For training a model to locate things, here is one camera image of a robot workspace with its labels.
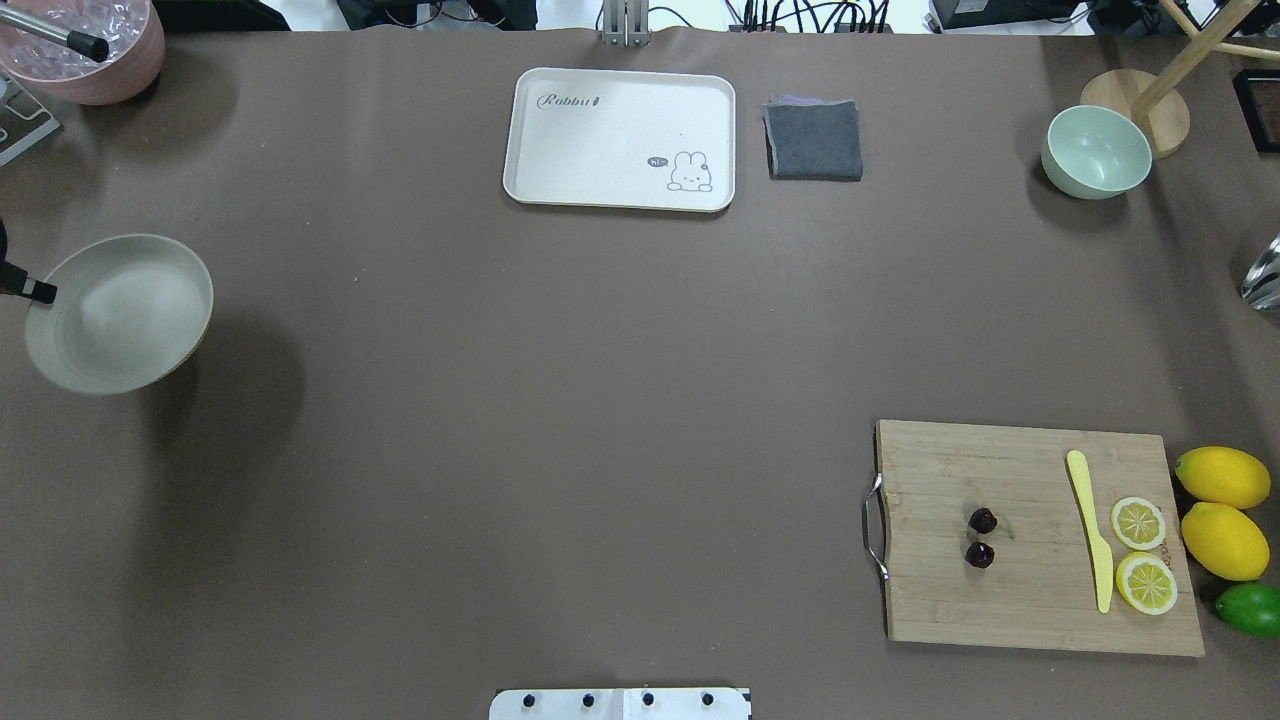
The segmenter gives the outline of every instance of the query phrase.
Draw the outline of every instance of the pink container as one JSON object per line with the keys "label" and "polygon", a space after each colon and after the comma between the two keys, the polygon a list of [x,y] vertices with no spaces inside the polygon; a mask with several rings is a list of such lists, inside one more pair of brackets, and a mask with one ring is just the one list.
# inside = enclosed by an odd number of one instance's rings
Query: pink container
{"label": "pink container", "polygon": [[[0,26],[0,65],[6,73],[17,78],[23,86],[40,88],[49,95],[79,102],[81,105],[109,105],[128,100],[146,90],[156,76],[160,74],[160,65],[164,64],[164,28],[160,18],[156,17],[155,8],[150,0],[10,0],[14,8],[31,14],[47,17],[47,10],[58,6],[69,9],[83,9],[84,5],[97,5],[96,10],[115,6],[127,6],[136,17],[142,18],[142,32],[137,36],[122,36],[118,40],[108,37],[111,55],[105,63],[91,68],[58,67],[33,70],[14,59],[15,54],[29,54],[35,51],[42,56],[55,56],[60,53],[56,45],[36,38],[14,28]],[[74,23],[65,23],[72,29],[102,35],[93,27],[74,27]]]}

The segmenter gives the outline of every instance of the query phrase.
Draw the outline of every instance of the lemon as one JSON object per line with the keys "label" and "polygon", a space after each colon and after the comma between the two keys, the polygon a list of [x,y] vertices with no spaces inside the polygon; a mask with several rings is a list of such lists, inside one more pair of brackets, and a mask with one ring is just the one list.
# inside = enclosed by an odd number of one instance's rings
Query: lemon
{"label": "lemon", "polygon": [[1178,602],[1174,573],[1149,552],[1130,552],[1116,565],[1116,589],[1147,615],[1164,615]]}
{"label": "lemon", "polygon": [[1111,530],[1134,550],[1151,550],[1165,542],[1165,516],[1140,497],[1126,497],[1111,506]]}
{"label": "lemon", "polygon": [[1183,541],[1206,570],[1228,580],[1257,580],[1271,561],[1262,530],[1221,502],[1197,502],[1183,518]]}
{"label": "lemon", "polygon": [[1188,451],[1174,462],[1174,474],[1196,500],[1245,510],[1271,493],[1271,474],[1248,452],[1207,446]]}

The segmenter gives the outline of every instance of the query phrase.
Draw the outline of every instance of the light green bowl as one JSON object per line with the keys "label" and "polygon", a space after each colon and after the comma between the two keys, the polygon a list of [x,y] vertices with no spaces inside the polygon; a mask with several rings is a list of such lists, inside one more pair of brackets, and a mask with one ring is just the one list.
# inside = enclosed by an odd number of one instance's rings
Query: light green bowl
{"label": "light green bowl", "polygon": [[1041,164],[1062,192],[1082,200],[1103,200],[1147,179],[1151,145],[1138,126],[1120,113],[1076,105],[1048,124]]}

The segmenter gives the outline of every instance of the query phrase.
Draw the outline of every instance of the white tray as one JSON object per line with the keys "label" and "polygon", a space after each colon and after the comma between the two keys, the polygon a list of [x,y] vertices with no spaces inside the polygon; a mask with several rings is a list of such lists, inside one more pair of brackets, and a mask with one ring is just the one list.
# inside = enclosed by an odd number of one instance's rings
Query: white tray
{"label": "white tray", "polygon": [[521,202],[722,210],[733,119],[724,78],[534,68],[516,82],[502,186]]}

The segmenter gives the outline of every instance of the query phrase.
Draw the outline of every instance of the wooden pole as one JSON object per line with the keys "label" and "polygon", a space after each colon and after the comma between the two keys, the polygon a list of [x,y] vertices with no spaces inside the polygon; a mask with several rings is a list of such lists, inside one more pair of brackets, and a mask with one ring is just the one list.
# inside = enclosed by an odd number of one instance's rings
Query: wooden pole
{"label": "wooden pole", "polygon": [[[1187,17],[1187,13],[1184,13],[1181,8],[1174,4],[1174,0],[1160,0],[1160,5],[1166,13],[1169,13],[1170,18],[1174,18],[1178,27],[1183,28],[1183,33],[1187,37],[1196,37],[1199,35],[1199,28],[1192,23],[1190,18]],[[1226,53],[1229,55],[1243,55],[1245,58],[1257,58],[1258,60],[1272,60],[1280,63],[1280,51],[1266,50],[1263,47],[1249,47],[1248,45],[1220,42],[1213,50]]]}
{"label": "wooden pole", "polygon": [[1228,3],[1217,13],[1217,17],[1204,26],[1204,32],[1192,37],[1192,41],[1174,58],[1174,61],[1169,63],[1169,67],[1156,77],[1156,81],[1134,100],[1130,115],[1133,120],[1140,126],[1142,120],[1146,120],[1151,113],[1151,109],[1169,95],[1184,77],[1196,69],[1196,65],[1201,64],[1222,42],[1222,38],[1231,35],[1235,26],[1240,24],[1240,20],[1257,8],[1260,1],[1231,0]]}

